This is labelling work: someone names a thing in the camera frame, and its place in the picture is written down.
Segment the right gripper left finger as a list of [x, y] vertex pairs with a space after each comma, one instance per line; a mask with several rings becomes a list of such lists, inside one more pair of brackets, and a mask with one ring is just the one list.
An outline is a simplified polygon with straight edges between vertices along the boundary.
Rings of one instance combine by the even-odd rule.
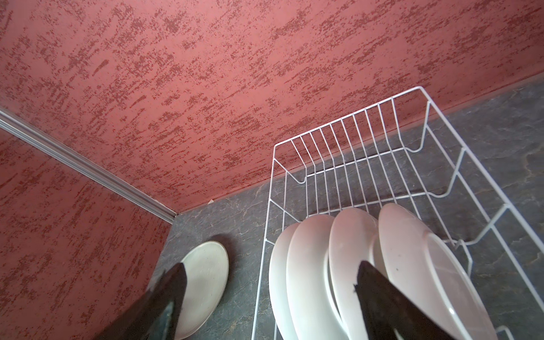
[[96, 339], [174, 339], [187, 287], [182, 263], [163, 273], [128, 310], [103, 329]]

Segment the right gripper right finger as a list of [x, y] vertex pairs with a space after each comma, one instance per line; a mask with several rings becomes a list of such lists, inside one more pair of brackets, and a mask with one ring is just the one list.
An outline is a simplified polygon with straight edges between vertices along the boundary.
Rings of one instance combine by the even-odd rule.
[[370, 262], [358, 268], [358, 296], [369, 339], [452, 339]]

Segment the white plate orange sunburst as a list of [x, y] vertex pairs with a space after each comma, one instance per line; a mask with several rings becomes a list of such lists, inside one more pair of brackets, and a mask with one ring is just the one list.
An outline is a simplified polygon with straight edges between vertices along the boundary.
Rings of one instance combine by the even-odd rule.
[[388, 203], [378, 232], [390, 282], [455, 339], [496, 339], [473, 283], [446, 243], [416, 215]]

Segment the plain grey ceramic plate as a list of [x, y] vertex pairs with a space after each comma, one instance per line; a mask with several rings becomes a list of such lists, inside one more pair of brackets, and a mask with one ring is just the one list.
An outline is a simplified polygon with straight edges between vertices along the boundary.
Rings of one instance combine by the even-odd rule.
[[230, 270], [227, 250], [216, 241], [202, 243], [181, 262], [186, 270], [187, 287], [175, 339], [190, 337], [209, 319], [225, 292]]

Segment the white plate orange print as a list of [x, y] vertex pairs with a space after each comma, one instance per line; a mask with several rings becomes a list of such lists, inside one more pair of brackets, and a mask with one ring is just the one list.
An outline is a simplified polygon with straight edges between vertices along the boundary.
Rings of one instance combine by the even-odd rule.
[[327, 275], [331, 215], [313, 215], [297, 227], [287, 257], [290, 314], [299, 339], [347, 339]]

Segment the white plate green red rim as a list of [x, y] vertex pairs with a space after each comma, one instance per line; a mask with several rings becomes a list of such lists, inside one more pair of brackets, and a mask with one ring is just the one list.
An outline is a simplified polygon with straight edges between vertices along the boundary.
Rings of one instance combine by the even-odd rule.
[[348, 338], [367, 339], [363, 314], [355, 291], [362, 261], [386, 275], [378, 221], [359, 208], [341, 211], [332, 225], [329, 244], [332, 287]]

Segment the green rimmed text plate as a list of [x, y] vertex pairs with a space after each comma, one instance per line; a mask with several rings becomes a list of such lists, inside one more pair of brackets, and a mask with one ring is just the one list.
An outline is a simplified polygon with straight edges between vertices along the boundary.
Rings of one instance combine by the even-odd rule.
[[269, 293], [273, 315], [283, 339], [298, 339], [290, 313], [286, 274], [288, 250], [293, 235], [300, 225], [294, 223], [284, 229], [273, 247], [269, 265]]

